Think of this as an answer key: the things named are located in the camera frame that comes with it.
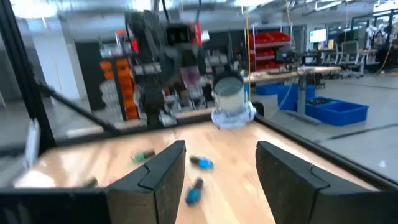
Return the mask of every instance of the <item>computer monitor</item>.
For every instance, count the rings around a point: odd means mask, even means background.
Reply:
[[[310,42],[319,43],[326,41],[326,29],[314,30],[310,32]]]

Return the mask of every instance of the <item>green marker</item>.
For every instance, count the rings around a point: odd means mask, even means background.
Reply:
[[[139,162],[139,161],[143,161],[144,159],[151,158],[154,155],[156,155],[155,151],[154,150],[150,150],[150,151],[145,151],[143,153],[135,155],[131,159],[132,159],[133,162]]]

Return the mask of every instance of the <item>red light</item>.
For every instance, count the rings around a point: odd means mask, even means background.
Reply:
[[[138,53],[138,41],[137,40],[131,40],[131,47],[136,53]]]

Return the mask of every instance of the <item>wooden tabletop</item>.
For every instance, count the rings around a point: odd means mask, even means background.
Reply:
[[[290,78],[299,77],[300,75],[308,75],[308,74],[327,74],[329,72],[340,71],[341,68],[338,66],[306,66],[300,67],[299,69],[306,68],[306,69],[313,69],[312,72],[290,72],[285,74],[279,75],[270,75],[267,71],[258,71],[258,72],[251,72],[250,77],[245,77],[245,82],[276,82],[281,80],[286,80]]]
[[[311,50],[308,51],[310,53],[317,53],[317,52],[336,52],[336,49],[320,49],[320,50]],[[377,52],[377,49],[360,49],[359,52],[361,54],[373,54]]]
[[[258,141],[269,141],[342,178],[377,190],[257,122],[229,130],[219,130],[205,122],[49,151],[14,185],[73,187],[96,177],[100,186],[106,186],[139,166],[130,160],[131,156],[147,149],[160,152],[178,139],[185,140],[187,161],[176,223],[275,223],[257,176]],[[192,167],[191,155],[211,159],[214,170],[205,172]],[[188,207],[184,198],[197,177],[204,180],[202,199]]]

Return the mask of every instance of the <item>orange storage bin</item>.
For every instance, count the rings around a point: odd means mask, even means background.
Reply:
[[[101,69],[104,71],[112,70],[112,63],[109,61],[102,61],[99,63],[99,65],[100,65]]]
[[[116,66],[118,68],[120,67],[128,67],[129,66],[129,60],[124,58],[124,59],[119,59],[116,61]]]
[[[131,82],[120,82],[120,88],[122,90],[132,89],[132,83]]]
[[[118,70],[118,76],[119,76],[119,78],[131,77],[130,69]]]
[[[133,94],[132,88],[122,88],[121,92],[123,96],[129,96]]]
[[[113,76],[113,72],[104,72],[104,76],[106,80],[113,80],[114,76]]]
[[[133,100],[124,100],[123,104],[126,110],[128,110],[129,108],[136,108],[136,104]]]
[[[133,99],[134,94],[132,92],[125,92],[123,95],[123,99],[128,100],[128,99]]]
[[[119,83],[132,83],[131,77],[119,77]]]
[[[137,111],[131,111],[126,113],[127,119],[139,119]]]

